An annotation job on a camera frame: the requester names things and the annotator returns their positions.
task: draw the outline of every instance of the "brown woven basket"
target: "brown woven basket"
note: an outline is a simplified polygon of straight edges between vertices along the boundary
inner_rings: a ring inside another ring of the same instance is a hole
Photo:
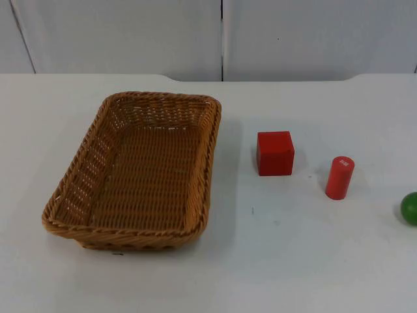
[[[45,207],[44,227],[100,250],[197,239],[207,224],[220,115],[208,96],[108,97]]]

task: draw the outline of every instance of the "red cube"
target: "red cube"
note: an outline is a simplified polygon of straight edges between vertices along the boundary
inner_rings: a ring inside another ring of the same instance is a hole
[[[294,153],[289,132],[258,132],[256,159],[260,176],[291,175]]]

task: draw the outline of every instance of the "white table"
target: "white table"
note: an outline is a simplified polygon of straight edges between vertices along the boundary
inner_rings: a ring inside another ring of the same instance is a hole
[[[223,106],[208,226],[163,253],[85,250],[40,216],[107,95],[212,95]],[[188,83],[150,75],[0,75],[3,312],[417,312],[417,76]],[[290,130],[290,177],[259,177],[257,132]],[[348,196],[323,192],[356,162]]]

